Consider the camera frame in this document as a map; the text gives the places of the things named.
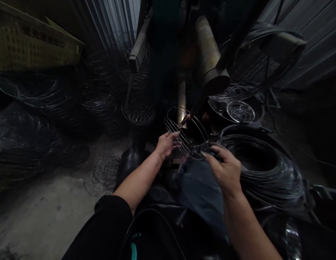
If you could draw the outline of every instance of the metal sheet wall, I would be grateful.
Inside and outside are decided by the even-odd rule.
[[[261,20],[273,22],[280,0],[272,0]],[[286,0],[278,24],[303,35],[307,46],[276,87],[302,90],[336,72],[336,0]]]
[[[140,0],[69,0],[84,26],[88,51],[122,51],[135,42]]]

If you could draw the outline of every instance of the fingernail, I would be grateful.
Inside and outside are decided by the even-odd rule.
[[[206,158],[208,155],[205,152],[201,151],[201,154]]]

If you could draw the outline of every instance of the forearm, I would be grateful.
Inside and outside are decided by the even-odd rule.
[[[165,156],[155,150],[135,171],[127,176],[113,193],[128,203],[133,214],[149,191],[164,159]]]
[[[282,260],[242,192],[224,198],[224,211],[230,241],[241,260]]]

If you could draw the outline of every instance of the blue jeans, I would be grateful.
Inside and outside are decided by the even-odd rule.
[[[198,214],[221,239],[228,241],[224,221],[222,190],[210,164],[187,158],[173,175],[177,201]]]

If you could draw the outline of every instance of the hand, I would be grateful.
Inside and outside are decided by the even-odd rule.
[[[179,132],[168,132],[164,135],[161,135],[158,139],[158,144],[155,151],[157,151],[160,155],[164,156],[164,158],[169,156],[172,150],[180,147],[179,142],[175,140],[179,136],[179,134]]]
[[[220,144],[211,144],[214,144],[211,149],[222,158],[222,162],[218,162],[211,154],[201,153],[210,163],[212,172],[223,194],[226,197],[235,197],[238,194],[242,194],[240,186],[241,162]]]

